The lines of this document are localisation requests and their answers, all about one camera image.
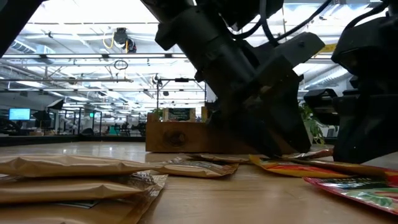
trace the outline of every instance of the tan pouch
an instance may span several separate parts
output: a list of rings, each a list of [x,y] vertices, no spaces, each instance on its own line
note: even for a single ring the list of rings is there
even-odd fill
[[[187,154],[187,156],[191,159],[199,161],[225,162],[225,163],[238,163],[238,164],[250,163],[249,158],[243,158],[237,156],[224,156],[224,155],[211,155],[211,154]]]
[[[87,178],[0,179],[0,203],[59,202],[125,198],[152,187],[149,174]]]
[[[0,224],[135,224],[163,189],[167,175],[154,175],[152,188],[124,200],[37,203],[0,208]]]
[[[294,153],[290,155],[283,155],[283,158],[291,159],[318,159],[322,157],[333,156],[333,149],[319,149],[316,151],[310,151],[306,153]]]
[[[183,161],[181,158],[176,158],[168,161],[156,171],[170,175],[212,178],[233,174],[238,166],[239,164],[218,165],[211,162]]]
[[[122,175],[157,169],[161,166],[103,157],[63,154],[0,157],[0,174],[23,177]]]

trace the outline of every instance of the black cable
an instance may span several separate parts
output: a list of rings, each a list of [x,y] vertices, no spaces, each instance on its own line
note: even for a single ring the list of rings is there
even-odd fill
[[[364,14],[358,16],[357,18],[353,19],[351,22],[349,22],[349,24],[347,24],[347,26],[344,28],[344,30],[354,27],[359,21],[361,21],[369,16],[373,16],[377,13],[382,12],[387,6],[388,6],[388,1],[385,0],[382,3],[378,4],[376,7],[374,7],[369,12],[364,13]]]
[[[286,38],[293,33],[297,32],[299,29],[301,29],[303,26],[307,25],[315,16],[319,15],[328,5],[331,3],[331,0],[326,0],[308,19],[304,20],[302,23],[299,25],[295,26],[293,29],[287,31],[286,33],[280,35],[279,37],[276,38],[276,41],[282,40],[283,38]]]
[[[253,33],[255,33],[255,31],[257,31],[261,26],[261,19],[259,19],[259,21],[256,23],[256,25],[254,25],[254,27],[252,27],[249,31],[244,32],[242,34],[233,34],[231,33],[232,38],[238,40],[243,40],[246,39],[248,37],[250,37],[251,35],[253,35]]]
[[[262,25],[262,29],[268,38],[268,42],[270,42],[274,47],[278,46],[279,43],[275,39],[274,35],[272,35],[272,32],[269,30],[269,26],[267,23],[267,0],[260,0],[260,21]]]

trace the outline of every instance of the red snack package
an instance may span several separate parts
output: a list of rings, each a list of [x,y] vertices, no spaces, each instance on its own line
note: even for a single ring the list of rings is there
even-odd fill
[[[250,155],[250,160],[255,165],[265,170],[293,177],[318,177],[318,178],[345,178],[350,175],[333,170],[323,169],[305,164],[297,164],[290,161],[270,161],[259,156]]]
[[[398,182],[391,182],[377,177],[344,179],[304,177],[304,180],[335,195],[398,215]]]

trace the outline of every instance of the orange snack package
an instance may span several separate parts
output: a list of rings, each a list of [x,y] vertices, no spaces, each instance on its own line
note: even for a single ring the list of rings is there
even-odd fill
[[[297,164],[290,161],[270,161],[259,156],[250,155],[250,160],[255,165],[276,174],[289,175],[292,177],[315,177],[315,178],[345,178],[350,175],[336,171],[323,169],[315,166]]]
[[[380,176],[380,177],[386,177],[388,179],[398,177],[397,170],[390,170],[390,169],[373,167],[373,166],[365,166],[361,164],[350,164],[346,162],[333,162],[333,161],[321,161],[321,160],[311,160],[311,161],[302,161],[298,159],[289,159],[289,160],[299,164],[330,169],[349,175]]]

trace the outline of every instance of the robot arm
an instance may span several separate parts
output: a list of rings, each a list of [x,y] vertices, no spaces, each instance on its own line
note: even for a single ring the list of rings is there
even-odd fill
[[[311,33],[279,44],[266,24],[283,0],[141,0],[159,20],[155,41],[168,50],[177,44],[218,97],[210,123],[242,137],[268,156],[307,152],[310,148],[299,113],[297,91],[302,77],[293,68],[324,47]],[[248,33],[233,35],[258,14]],[[269,42],[258,47],[244,38],[262,26]]]

